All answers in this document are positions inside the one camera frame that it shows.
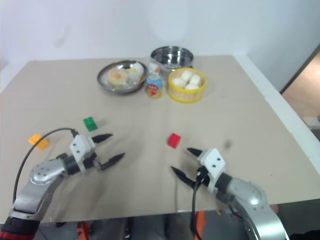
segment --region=metal plate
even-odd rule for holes
[[[111,69],[130,69],[133,67],[133,64],[135,64],[135,63],[139,63],[143,67],[143,74],[140,77],[140,81],[138,84],[125,85],[125,86],[114,88],[109,83],[108,71],[110,71]],[[99,85],[106,91],[117,93],[117,94],[127,94],[127,93],[131,93],[137,89],[140,89],[145,83],[146,75],[147,75],[147,68],[142,62],[136,61],[136,60],[123,60],[123,61],[111,63],[108,66],[106,66],[105,68],[103,68],[97,76],[97,81],[98,81]]]
[[[151,53],[151,58],[169,70],[192,66],[194,55],[183,47],[163,46]]]

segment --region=table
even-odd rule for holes
[[[119,60],[31,61],[0,94],[0,222],[12,206],[16,173],[31,146],[28,138],[60,127],[88,136],[113,133],[97,146],[102,162],[126,155],[105,172],[91,170],[64,181],[44,222],[190,211],[192,189],[170,169],[195,176],[198,165],[187,147],[218,148],[226,172],[259,184],[270,204],[320,198],[320,175],[233,56],[195,57],[193,66],[206,73],[208,85],[203,98],[190,104],[174,101],[165,91],[158,99],[143,90],[104,92],[97,74]],[[98,125],[93,132],[83,124],[89,116]],[[166,144],[171,133],[181,136],[176,149]],[[50,146],[35,150],[25,164],[18,191],[37,163],[70,154],[68,132],[48,140]],[[204,187],[199,189],[197,210],[223,207]]]

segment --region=black cable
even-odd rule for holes
[[[231,211],[231,213],[232,213],[233,215],[235,215],[235,216],[238,217],[239,219],[243,220],[243,217],[240,216],[238,213],[236,213],[236,212],[234,211],[234,209],[233,209],[233,207],[231,206],[230,203],[228,204],[228,207],[229,207],[229,209],[230,209],[230,211]]]
[[[200,237],[200,234],[198,233],[198,230],[197,230],[197,218],[196,218],[196,194],[197,194],[197,190],[200,187],[200,185],[201,185],[201,182],[199,182],[197,180],[197,181],[195,181],[194,186],[193,186],[192,216],[191,216],[191,224],[193,227],[193,233],[196,235],[198,240],[202,240],[202,238]]]
[[[17,198],[17,188],[18,188],[18,182],[19,182],[19,178],[20,178],[20,175],[21,175],[21,172],[22,172],[22,169],[27,161],[27,158],[29,157],[29,155],[31,154],[31,152],[33,151],[33,149],[44,139],[46,138],[47,136],[49,136],[50,134],[53,134],[55,132],[58,132],[58,131],[62,131],[62,130],[70,130],[71,133],[72,133],[72,136],[75,137],[78,132],[77,130],[73,129],[73,128],[70,128],[70,127],[61,127],[61,128],[57,128],[55,130],[52,130],[50,132],[48,132],[47,134],[43,135],[43,137],[41,137],[30,149],[29,151],[27,152],[27,154],[25,155],[24,159],[22,160],[21,162],[21,165],[19,167],[19,170],[18,170],[18,173],[16,174],[16,178],[15,178],[15,182],[14,182],[14,188],[13,188],[13,198],[12,198],[12,203],[15,202],[16,198]]]

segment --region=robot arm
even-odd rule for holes
[[[111,134],[93,138],[76,135],[70,149],[71,156],[65,154],[42,162],[32,169],[29,180],[13,203],[9,216],[0,232],[0,240],[32,240],[51,203],[57,187],[68,176],[85,172],[95,167],[105,170],[116,164],[124,153],[109,159],[105,164],[96,160],[95,143],[104,141]]]
[[[217,149],[188,150],[197,157],[202,167],[197,180],[208,187],[210,193],[241,214],[245,229],[251,240],[285,240],[287,233],[274,211],[270,208],[265,191],[258,185],[226,174],[225,161]],[[188,179],[179,169],[175,174],[190,187],[196,182]]]

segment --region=green block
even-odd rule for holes
[[[83,119],[83,122],[89,132],[96,130],[98,128],[92,116]]]

